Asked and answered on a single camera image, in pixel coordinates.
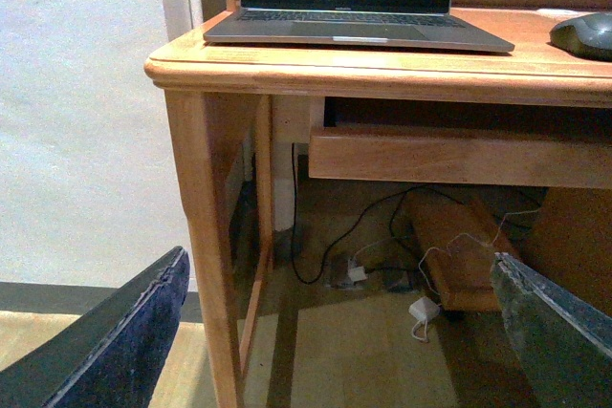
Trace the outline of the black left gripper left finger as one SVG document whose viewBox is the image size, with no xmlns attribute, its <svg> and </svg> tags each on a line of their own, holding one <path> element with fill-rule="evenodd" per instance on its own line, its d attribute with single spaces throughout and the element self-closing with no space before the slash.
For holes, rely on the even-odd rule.
<svg viewBox="0 0 612 408">
<path fill-rule="evenodd" d="M 146 407 L 186 300 L 188 254 L 174 247 L 1 373 L 4 407 Z"/>
</svg>

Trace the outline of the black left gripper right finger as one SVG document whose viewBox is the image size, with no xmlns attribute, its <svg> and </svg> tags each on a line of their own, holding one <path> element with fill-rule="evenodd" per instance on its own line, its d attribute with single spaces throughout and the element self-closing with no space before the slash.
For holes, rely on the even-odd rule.
<svg viewBox="0 0 612 408">
<path fill-rule="evenodd" d="M 506 334 L 542 407 L 611 405 L 611 318 L 507 252 L 492 287 Z"/>
</svg>

